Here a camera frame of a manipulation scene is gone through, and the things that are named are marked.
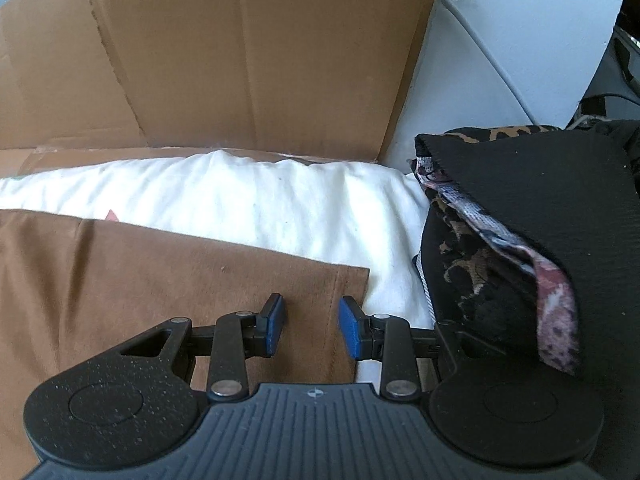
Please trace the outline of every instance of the patterned fabric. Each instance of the patterned fabric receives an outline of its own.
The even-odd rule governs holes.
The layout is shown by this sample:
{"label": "patterned fabric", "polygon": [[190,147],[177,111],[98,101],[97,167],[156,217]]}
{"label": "patterned fabric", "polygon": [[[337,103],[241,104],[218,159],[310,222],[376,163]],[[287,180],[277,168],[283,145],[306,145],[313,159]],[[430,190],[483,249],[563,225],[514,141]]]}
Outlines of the patterned fabric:
{"label": "patterned fabric", "polygon": [[[476,143],[550,129],[553,128],[463,128],[444,135]],[[519,305],[528,304],[535,313],[540,360],[573,374],[578,364],[577,311],[574,294],[564,272],[483,211],[430,156],[414,161],[414,173],[431,204],[437,207],[439,218],[450,228],[450,239],[443,240],[440,254],[451,255],[444,258],[444,279],[455,284],[460,292],[458,306],[463,312],[463,319],[474,321],[478,303],[486,301],[485,289],[489,288],[490,274],[494,281],[496,278],[505,280],[517,290],[517,295],[504,308],[513,309],[524,323],[530,313],[527,313],[526,306],[519,308]],[[508,337],[504,339],[503,342],[509,342]]]}

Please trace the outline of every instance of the black cable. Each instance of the black cable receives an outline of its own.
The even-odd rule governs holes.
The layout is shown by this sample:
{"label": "black cable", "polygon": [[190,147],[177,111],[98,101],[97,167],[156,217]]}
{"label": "black cable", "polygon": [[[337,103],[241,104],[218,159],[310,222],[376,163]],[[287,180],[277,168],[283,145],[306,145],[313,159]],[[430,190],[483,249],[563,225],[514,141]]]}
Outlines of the black cable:
{"label": "black cable", "polygon": [[631,97],[628,97],[626,95],[612,94],[612,93],[594,94],[594,95],[590,95],[588,97],[583,97],[582,99],[580,99],[580,103],[586,101],[587,99],[595,99],[595,98],[598,98],[598,97],[618,97],[620,99],[624,99],[625,101],[629,101],[630,103],[633,103],[636,106],[640,106],[640,101],[636,101],[635,99],[632,99]]}

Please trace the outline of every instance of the brown suede cushion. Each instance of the brown suede cushion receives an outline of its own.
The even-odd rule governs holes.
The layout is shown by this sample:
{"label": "brown suede cushion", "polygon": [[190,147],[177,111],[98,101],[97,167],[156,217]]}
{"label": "brown suede cushion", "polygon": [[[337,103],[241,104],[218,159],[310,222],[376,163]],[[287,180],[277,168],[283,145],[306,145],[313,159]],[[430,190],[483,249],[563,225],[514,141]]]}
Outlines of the brown suede cushion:
{"label": "brown suede cushion", "polygon": [[[37,464],[22,407],[43,380],[173,316],[194,326],[287,303],[276,357],[250,382],[351,382],[339,298],[363,299],[369,271],[108,221],[0,211],[0,477]],[[192,385],[202,387],[206,362]]]}

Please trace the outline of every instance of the ribbed black plate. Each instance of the ribbed black plate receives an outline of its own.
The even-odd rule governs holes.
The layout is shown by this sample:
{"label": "ribbed black plate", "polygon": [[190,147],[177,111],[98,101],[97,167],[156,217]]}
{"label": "ribbed black plate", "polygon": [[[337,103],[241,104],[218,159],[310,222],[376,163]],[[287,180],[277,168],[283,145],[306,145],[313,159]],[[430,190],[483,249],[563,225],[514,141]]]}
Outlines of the ribbed black plate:
{"label": "ribbed black plate", "polygon": [[[575,463],[528,480],[599,479]],[[209,410],[195,434],[152,463],[118,471],[41,464],[29,480],[508,479],[441,442],[415,406],[369,384],[262,384],[250,399]]]}

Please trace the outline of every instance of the cardboard flap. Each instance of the cardboard flap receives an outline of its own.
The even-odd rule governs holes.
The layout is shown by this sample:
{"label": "cardboard flap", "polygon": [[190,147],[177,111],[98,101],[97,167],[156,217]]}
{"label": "cardboard flap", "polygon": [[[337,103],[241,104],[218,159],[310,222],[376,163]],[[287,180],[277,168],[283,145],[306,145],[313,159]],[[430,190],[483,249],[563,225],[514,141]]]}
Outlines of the cardboard flap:
{"label": "cardboard flap", "polygon": [[11,0],[0,7],[0,146],[52,137],[141,145],[88,0]]}
{"label": "cardboard flap", "polygon": [[432,3],[9,1],[0,148],[108,138],[374,160]]}

